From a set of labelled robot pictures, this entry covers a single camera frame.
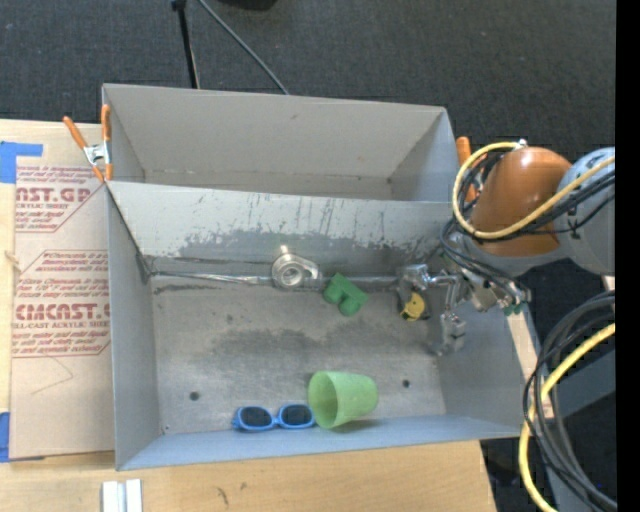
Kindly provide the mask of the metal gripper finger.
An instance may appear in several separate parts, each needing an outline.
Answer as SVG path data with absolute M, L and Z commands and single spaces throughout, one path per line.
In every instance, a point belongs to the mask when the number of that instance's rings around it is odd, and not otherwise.
M 443 356 L 459 351 L 465 342 L 466 321 L 453 311 L 439 316 L 440 337 L 431 345 L 431 351 Z
M 397 271 L 397 292 L 401 300 L 409 300 L 413 294 L 422 299 L 427 297 L 429 286 L 429 267 L 427 264 L 411 264 Z

